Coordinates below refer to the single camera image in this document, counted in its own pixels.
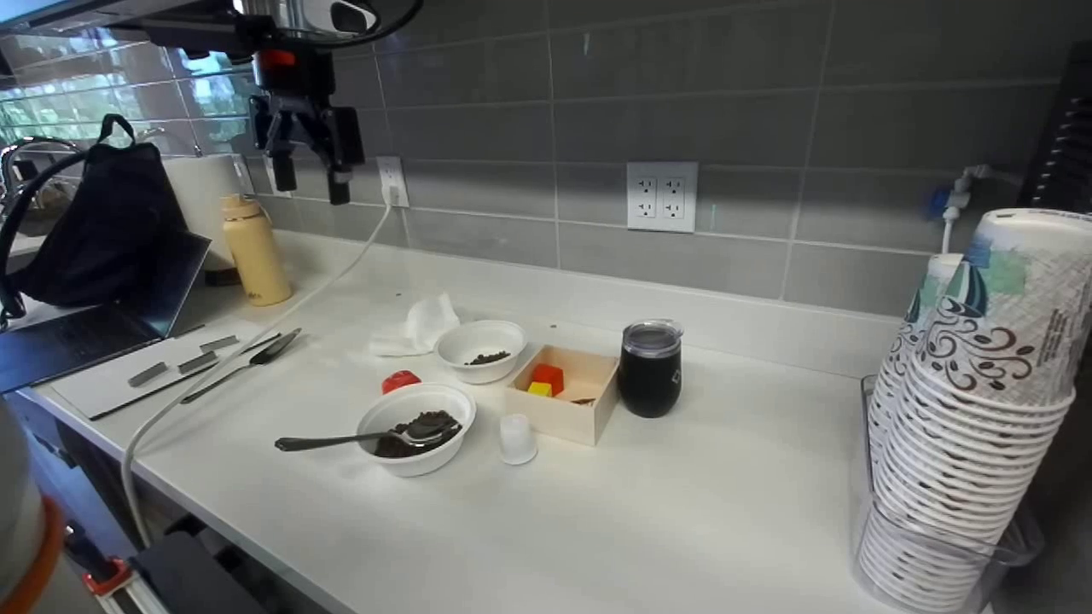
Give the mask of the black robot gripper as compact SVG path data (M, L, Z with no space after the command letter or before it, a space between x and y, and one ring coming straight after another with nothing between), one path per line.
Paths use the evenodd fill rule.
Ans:
M264 48L253 130L273 165L276 190L296 190L293 148L307 142L329 165L329 200L347 205L352 165L365 162L360 113L334 106L334 63L313 48Z

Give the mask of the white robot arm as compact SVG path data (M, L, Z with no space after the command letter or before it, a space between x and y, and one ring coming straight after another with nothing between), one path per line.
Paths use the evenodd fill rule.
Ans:
M296 188L293 151L307 148L329 200L352 199L365 165L360 113L334 106L334 55L403 32L427 0L168 0L128 22L128 32L188 55L221 51L253 63L253 138L273 166L273 188Z

